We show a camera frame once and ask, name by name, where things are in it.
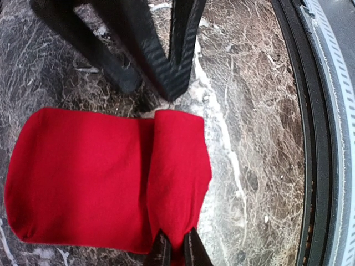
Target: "curved edge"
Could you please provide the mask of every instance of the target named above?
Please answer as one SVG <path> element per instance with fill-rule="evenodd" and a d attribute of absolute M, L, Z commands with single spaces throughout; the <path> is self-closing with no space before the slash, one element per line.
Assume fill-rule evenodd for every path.
<path fill-rule="evenodd" d="M 327 247 L 337 172 L 332 107 L 326 82 L 297 7 L 299 0 L 272 0 L 285 39 L 300 100 L 305 146 L 305 197 L 297 265 L 322 265 Z"/>
<path fill-rule="evenodd" d="M 309 39 L 318 51 L 329 88 L 329 103 L 334 106 L 333 117 L 338 145 L 337 198 L 333 199 L 331 231 L 328 236 L 326 262 L 329 265 L 352 266 L 355 263 L 355 93 L 346 60 L 337 38 L 318 0 L 305 0 L 300 9 Z"/>

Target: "folded fabric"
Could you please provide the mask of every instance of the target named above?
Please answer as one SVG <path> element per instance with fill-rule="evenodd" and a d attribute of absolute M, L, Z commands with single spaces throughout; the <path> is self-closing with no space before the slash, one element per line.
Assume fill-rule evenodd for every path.
<path fill-rule="evenodd" d="M 44 108 L 23 127 L 5 186 L 8 222 L 29 243 L 147 253 L 197 226 L 211 179 L 202 118 L 125 119 Z"/>

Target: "black rim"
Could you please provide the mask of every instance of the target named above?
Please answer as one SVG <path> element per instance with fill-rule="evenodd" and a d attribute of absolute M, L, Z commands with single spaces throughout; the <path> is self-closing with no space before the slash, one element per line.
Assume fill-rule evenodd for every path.
<path fill-rule="evenodd" d="M 332 210 L 334 142 L 322 73 L 298 15 L 298 0 L 272 0 L 290 56 L 303 123 L 305 197 L 297 265 L 322 265 Z"/>

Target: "gray marble countertop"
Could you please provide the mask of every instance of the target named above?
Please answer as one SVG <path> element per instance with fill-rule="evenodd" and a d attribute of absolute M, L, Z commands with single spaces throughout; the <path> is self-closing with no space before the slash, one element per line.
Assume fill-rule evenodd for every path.
<path fill-rule="evenodd" d="M 151 1 L 164 48 L 169 5 Z M 106 43 L 89 7 L 78 13 Z M 11 153 L 29 116 L 44 106 L 123 117 L 157 109 L 203 116 L 213 179 L 199 233 L 213 263 L 294 265 L 303 208 L 300 110 L 287 50 L 266 0 L 210 0 L 200 24 L 189 91 L 173 104 L 148 88 L 114 91 L 100 73 L 51 32 L 28 1 L 4 1 L 0 14 L 0 265 L 140 265 L 144 256 L 88 247 L 19 241 L 3 203 Z"/>

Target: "black plastic frame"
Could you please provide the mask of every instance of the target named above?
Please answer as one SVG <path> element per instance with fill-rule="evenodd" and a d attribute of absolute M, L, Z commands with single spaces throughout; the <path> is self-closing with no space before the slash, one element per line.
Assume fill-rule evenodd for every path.
<path fill-rule="evenodd" d="M 188 90 L 197 30 L 206 0 L 172 1 L 168 57 L 146 0 L 30 0 L 29 3 L 39 18 L 92 66 L 102 70 L 120 91 L 132 93 L 141 85 L 141 77 L 167 101 L 176 100 Z M 80 4 L 94 8 L 132 64 L 112 54 L 93 34 L 74 11 Z"/>
<path fill-rule="evenodd" d="M 290 56 L 300 101 L 305 147 L 305 198 L 297 265 L 322 265 L 327 248 L 333 196 L 333 157 L 325 82 L 317 68 L 298 0 L 272 0 Z"/>

